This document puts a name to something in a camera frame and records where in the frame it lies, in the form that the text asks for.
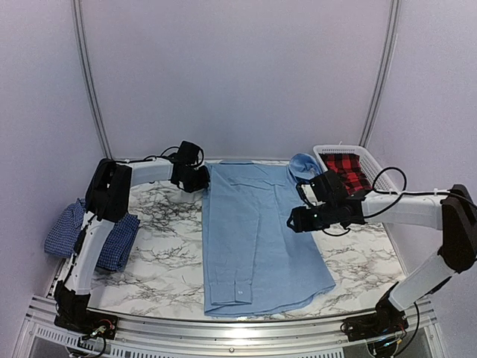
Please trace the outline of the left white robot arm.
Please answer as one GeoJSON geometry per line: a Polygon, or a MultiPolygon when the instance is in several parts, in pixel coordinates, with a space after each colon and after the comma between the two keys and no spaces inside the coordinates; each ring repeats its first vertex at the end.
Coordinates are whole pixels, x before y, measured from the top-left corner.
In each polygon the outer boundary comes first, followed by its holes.
{"type": "Polygon", "coordinates": [[[142,160],[103,159],[86,191],[86,212],[66,276],[57,282],[54,298],[90,296],[92,274],[115,223],[128,212],[130,189],[168,180],[187,193],[209,186],[201,147],[183,141],[171,154],[142,160]]]}

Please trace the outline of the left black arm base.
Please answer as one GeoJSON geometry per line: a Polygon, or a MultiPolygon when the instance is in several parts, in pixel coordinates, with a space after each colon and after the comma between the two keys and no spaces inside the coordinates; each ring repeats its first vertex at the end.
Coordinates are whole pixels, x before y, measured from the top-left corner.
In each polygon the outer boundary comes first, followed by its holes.
{"type": "Polygon", "coordinates": [[[54,325],[84,336],[92,337],[94,331],[103,327],[101,335],[106,339],[114,339],[119,318],[116,315],[91,311],[89,301],[91,295],[78,295],[65,287],[56,288],[54,299],[57,314],[54,325]]]}

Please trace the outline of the light blue long sleeve shirt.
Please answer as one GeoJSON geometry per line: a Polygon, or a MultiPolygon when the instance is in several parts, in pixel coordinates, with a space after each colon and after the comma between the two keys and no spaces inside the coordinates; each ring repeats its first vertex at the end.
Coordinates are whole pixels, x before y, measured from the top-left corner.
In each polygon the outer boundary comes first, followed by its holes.
{"type": "Polygon", "coordinates": [[[286,165],[207,163],[202,243],[204,313],[212,317],[295,310],[335,288],[311,233],[286,224],[302,205],[296,190],[322,170],[309,154],[286,165]]]}

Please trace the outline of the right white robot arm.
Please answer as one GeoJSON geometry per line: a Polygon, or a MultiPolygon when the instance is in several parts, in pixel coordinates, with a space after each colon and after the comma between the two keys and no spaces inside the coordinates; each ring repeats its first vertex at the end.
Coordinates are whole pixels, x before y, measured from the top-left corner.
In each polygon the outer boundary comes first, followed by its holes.
{"type": "Polygon", "coordinates": [[[391,236],[405,279],[390,289],[385,305],[369,319],[374,333],[398,322],[398,312],[439,289],[476,262],[476,202],[463,184],[449,189],[410,191],[372,186],[349,194],[329,170],[295,189],[302,205],[292,209],[287,225],[296,233],[324,231],[334,224],[383,224],[391,236]]]}

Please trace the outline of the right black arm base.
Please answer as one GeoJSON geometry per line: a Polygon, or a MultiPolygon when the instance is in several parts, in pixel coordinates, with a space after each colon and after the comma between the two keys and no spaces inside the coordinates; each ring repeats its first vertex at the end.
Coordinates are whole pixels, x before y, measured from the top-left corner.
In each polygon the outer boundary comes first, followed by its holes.
{"type": "Polygon", "coordinates": [[[372,339],[396,332],[403,333],[408,327],[405,312],[399,311],[390,301],[392,286],[377,302],[375,312],[344,319],[340,330],[350,342],[372,339]]]}

